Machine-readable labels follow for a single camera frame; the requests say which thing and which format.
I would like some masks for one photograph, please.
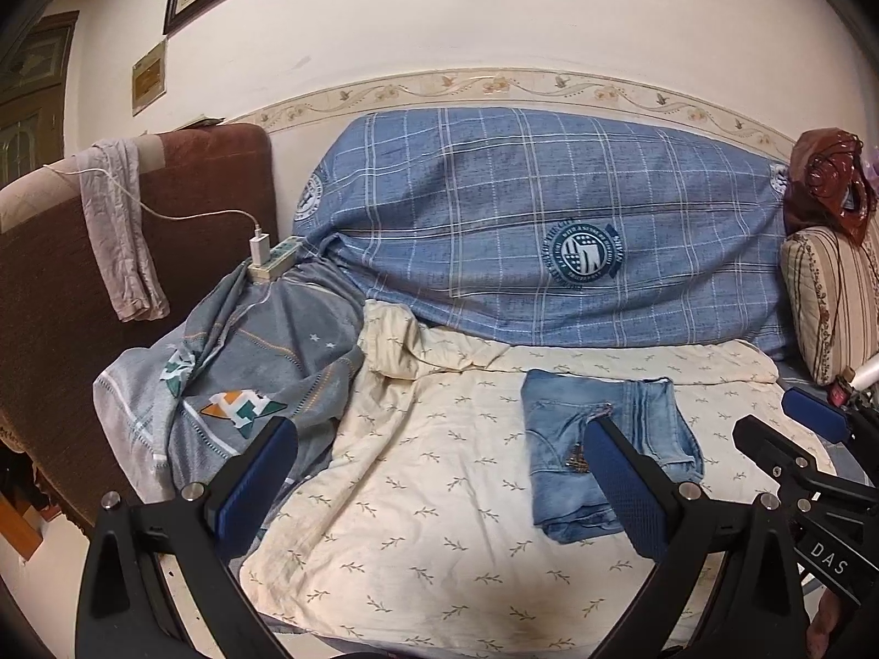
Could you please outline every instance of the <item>gray towel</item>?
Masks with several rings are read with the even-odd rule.
[[[168,299],[155,274],[141,229],[137,146],[130,138],[104,139],[77,153],[82,213],[104,286],[120,320],[159,320],[169,312]],[[128,191],[120,191],[104,169]]]

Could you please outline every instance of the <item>circular logo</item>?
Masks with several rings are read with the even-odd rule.
[[[769,183],[772,185],[773,191],[783,196],[784,191],[788,188],[788,167],[783,163],[770,163]]]
[[[309,182],[305,184],[305,190],[302,191],[302,197],[296,206],[296,214],[294,220],[305,220],[315,214],[318,205],[321,204],[321,197],[324,195],[324,184],[321,182],[317,173],[311,174]]]
[[[543,260],[564,286],[594,282],[616,273],[622,266],[622,239],[612,226],[604,230],[588,223],[563,223],[549,232],[543,243]]]

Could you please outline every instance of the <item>screw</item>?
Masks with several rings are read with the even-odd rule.
[[[115,491],[111,490],[108,493],[104,493],[104,497],[101,498],[101,508],[104,510],[112,510],[116,508],[122,502],[122,498]]]
[[[190,483],[188,486],[183,486],[180,495],[185,501],[197,501],[202,495],[205,495],[205,486],[198,481]]]
[[[767,510],[778,510],[778,507],[781,505],[772,493],[763,493],[760,496],[760,505],[762,505]]]
[[[678,486],[678,492],[688,501],[694,501],[702,495],[702,489],[695,483],[690,482],[681,483],[680,486]]]

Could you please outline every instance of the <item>striped pillow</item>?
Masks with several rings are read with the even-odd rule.
[[[825,227],[794,233],[781,245],[781,273],[800,351],[822,386],[847,366],[857,369],[879,350],[877,253],[875,215],[861,248]]]

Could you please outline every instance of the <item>folded jeans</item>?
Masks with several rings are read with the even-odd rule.
[[[620,532],[622,526],[583,459],[583,433],[608,416],[636,451],[674,482],[700,482],[702,451],[667,378],[608,381],[532,370],[522,386],[535,526],[560,543]]]

